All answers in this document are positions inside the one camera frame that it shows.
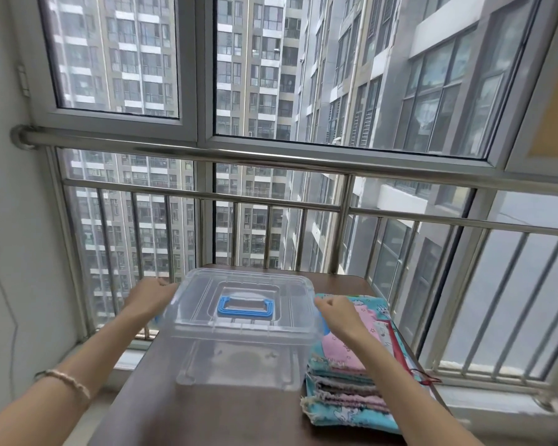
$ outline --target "bracelet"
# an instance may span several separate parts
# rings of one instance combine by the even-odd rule
[[[74,377],[71,377],[68,374],[64,374],[63,372],[60,372],[59,370],[56,370],[56,369],[47,369],[45,371],[38,372],[35,375],[36,378],[37,377],[46,377],[46,376],[47,377],[54,377],[58,380],[61,380],[62,382],[69,385],[70,387],[73,387],[78,392],[82,393],[82,395],[85,397],[87,402],[91,401],[91,394],[89,393],[89,390],[87,389],[87,387],[85,387],[83,384],[77,382],[77,380]]]

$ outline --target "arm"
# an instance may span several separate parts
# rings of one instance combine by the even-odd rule
[[[85,385],[94,397],[136,333],[163,311],[177,287],[161,285],[156,278],[141,280],[122,312],[56,369]],[[77,390],[59,379],[42,378],[0,412],[0,446],[62,445],[85,409]]]
[[[482,445],[374,338],[345,296],[316,298],[329,329],[364,364],[411,446]]]

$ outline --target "transparent plastic box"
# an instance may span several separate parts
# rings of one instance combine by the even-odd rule
[[[177,383],[299,391],[322,337],[313,299],[305,277],[191,271],[164,315],[164,333],[184,339]]]

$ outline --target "hand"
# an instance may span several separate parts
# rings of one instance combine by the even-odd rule
[[[344,295],[316,297],[314,305],[322,314],[331,332],[345,344],[349,345],[348,343],[353,340],[368,334],[355,305]]]
[[[130,290],[122,312],[147,323],[168,306],[176,289],[177,283],[168,284],[163,279],[145,277]]]

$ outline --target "brown table top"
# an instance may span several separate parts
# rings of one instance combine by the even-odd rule
[[[299,274],[312,281],[316,292],[373,294],[360,277]],[[181,348],[169,347],[170,340],[158,336],[153,341],[97,427],[90,446],[405,444],[399,435],[371,429],[314,427],[302,414],[297,392],[177,385]]]

